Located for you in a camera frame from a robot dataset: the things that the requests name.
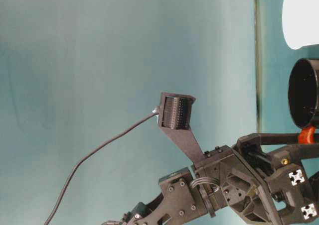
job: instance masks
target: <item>white lamp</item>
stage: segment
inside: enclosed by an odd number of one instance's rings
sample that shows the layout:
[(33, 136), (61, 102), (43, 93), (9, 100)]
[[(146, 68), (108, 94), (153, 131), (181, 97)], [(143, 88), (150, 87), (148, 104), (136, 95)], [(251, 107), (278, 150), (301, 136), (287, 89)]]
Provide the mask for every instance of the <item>white lamp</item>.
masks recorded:
[(319, 44), (319, 0), (284, 0), (282, 21), (290, 48)]

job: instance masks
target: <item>bolt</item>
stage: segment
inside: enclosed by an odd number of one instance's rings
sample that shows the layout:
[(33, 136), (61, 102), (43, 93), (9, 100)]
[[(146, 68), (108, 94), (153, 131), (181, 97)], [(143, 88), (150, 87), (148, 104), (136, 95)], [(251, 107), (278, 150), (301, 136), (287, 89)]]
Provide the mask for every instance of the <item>bolt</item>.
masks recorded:
[(281, 160), (281, 164), (282, 164), (282, 165), (287, 165), (287, 164), (289, 164), (289, 160), (286, 159), (286, 158), (283, 158), (283, 159)]

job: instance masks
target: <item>teal background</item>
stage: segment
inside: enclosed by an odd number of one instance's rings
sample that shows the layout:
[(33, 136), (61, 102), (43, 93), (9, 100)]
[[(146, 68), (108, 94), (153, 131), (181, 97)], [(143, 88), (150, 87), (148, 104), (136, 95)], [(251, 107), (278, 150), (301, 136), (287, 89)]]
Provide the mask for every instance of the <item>teal background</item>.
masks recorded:
[[(258, 130), (266, 133), (296, 133), (288, 107), (288, 81), (295, 62), (319, 57), (319, 46), (292, 50), (282, 30), (283, 0), (256, 0)], [(277, 146), (268, 146), (268, 151)], [(303, 161), (309, 176), (318, 171), (319, 159)]]
[[(256, 131), (254, 0), (0, 0), (0, 224), (43, 224), (73, 165), (197, 97), (203, 150)], [(190, 161), (153, 118), (86, 161), (51, 224), (99, 225)], [(192, 224), (244, 224), (230, 209)]]

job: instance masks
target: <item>black cylinder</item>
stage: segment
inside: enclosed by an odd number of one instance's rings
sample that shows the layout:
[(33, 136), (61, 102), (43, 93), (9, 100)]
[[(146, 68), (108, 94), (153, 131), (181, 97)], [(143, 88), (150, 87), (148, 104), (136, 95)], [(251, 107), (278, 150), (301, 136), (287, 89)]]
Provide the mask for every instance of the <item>black cylinder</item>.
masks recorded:
[(288, 88), (291, 117), (299, 128), (319, 126), (319, 59), (302, 58), (294, 65)]

